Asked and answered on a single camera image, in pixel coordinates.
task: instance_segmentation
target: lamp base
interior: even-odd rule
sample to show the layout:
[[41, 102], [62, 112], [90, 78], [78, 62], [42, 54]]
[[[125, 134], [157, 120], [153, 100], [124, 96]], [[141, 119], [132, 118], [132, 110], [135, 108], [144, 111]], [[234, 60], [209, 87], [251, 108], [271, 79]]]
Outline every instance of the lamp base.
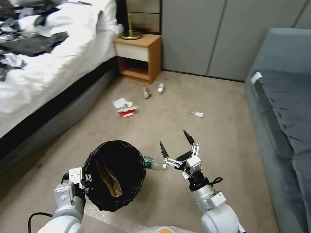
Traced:
[[143, 37], [143, 34], [138, 31], [126, 31], [123, 32], [121, 38], [122, 39], [127, 39], [127, 40], [135, 40]]

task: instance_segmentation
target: nightstand drawer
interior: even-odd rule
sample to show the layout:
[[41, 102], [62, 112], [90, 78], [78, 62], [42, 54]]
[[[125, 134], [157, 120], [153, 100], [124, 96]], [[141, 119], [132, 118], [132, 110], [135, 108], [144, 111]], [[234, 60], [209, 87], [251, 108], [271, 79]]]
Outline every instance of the nightstand drawer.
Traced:
[[139, 47], [127, 44], [116, 44], [117, 55], [119, 57], [126, 57], [140, 61], [148, 61], [148, 48]]

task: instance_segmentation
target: sofa armrest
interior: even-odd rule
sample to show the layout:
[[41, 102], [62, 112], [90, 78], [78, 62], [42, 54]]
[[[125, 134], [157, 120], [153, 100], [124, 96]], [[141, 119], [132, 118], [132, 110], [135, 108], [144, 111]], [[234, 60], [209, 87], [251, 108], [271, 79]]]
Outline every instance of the sofa armrest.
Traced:
[[254, 72], [259, 69], [311, 75], [311, 30], [270, 29], [246, 81], [249, 81]]

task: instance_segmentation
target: wooden nightstand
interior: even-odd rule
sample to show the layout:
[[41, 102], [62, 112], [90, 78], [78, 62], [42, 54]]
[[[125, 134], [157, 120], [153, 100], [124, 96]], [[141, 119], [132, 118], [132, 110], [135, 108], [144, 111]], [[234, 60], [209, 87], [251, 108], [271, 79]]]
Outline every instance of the wooden nightstand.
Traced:
[[120, 74], [152, 83], [161, 70], [161, 36], [146, 34], [137, 40], [114, 41]]

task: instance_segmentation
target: beige carpet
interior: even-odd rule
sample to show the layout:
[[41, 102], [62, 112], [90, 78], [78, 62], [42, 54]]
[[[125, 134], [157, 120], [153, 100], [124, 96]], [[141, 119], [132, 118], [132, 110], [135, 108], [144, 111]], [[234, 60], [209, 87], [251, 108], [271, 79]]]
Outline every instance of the beige carpet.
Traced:
[[[165, 91], [158, 95], [161, 82]], [[144, 99], [141, 83], [117, 81], [84, 120], [1, 176], [0, 232], [26, 232], [29, 215], [53, 213], [53, 190], [62, 173], [83, 166], [101, 143], [124, 140], [143, 155], [161, 160], [162, 141], [175, 158], [190, 148], [183, 129], [201, 144], [204, 175], [209, 179], [223, 177], [215, 188], [223, 191], [246, 231], [278, 232], [243, 84], [162, 72], [150, 89], [153, 96]], [[112, 102], [121, 97], [138, 106], [134, 116], [118, 116]], [[204, 117], [195, 117], [190, 111], [203, 112]], [[173, 168], [148, 170], [137, 198], [117, 212], [100, 212], [87, 201], [83, 219], [86, 233], [130, 233], [155, 225], [203, 233], [202, 213], [188, 185]], [[34, 217], [33, 232], [47, 220], [45, 216]]]

